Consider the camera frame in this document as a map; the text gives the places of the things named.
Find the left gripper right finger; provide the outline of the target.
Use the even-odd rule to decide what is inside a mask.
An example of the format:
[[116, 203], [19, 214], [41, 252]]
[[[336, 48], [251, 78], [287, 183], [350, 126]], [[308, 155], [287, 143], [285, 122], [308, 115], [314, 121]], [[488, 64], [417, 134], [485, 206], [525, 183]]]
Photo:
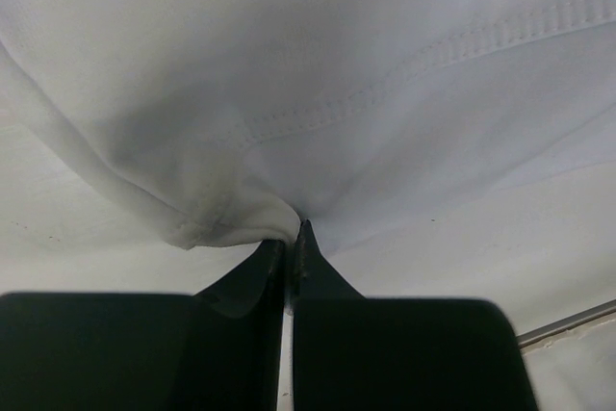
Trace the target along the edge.
[[301, 224], [291, 273], [296, 410], [527, 410], [512, 325], [477, 298], [361, 295]]

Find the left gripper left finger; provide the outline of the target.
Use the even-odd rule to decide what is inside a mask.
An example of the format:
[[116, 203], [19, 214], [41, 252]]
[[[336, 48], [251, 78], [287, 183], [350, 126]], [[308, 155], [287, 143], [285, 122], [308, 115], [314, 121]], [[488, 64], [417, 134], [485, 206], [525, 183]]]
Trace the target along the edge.
[[3, 295], [1, 406], [272, 410], [284, 273], [265, 241], [195, 295]]

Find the white skirt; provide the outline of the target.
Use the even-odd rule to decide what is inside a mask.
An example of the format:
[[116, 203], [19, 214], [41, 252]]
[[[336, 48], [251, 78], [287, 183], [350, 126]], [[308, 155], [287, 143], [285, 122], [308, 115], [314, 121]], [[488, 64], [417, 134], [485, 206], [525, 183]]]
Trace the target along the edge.
[[615, 157], [615, 0], [1, 0], [1, 91], [167, 243], [344, 248]]

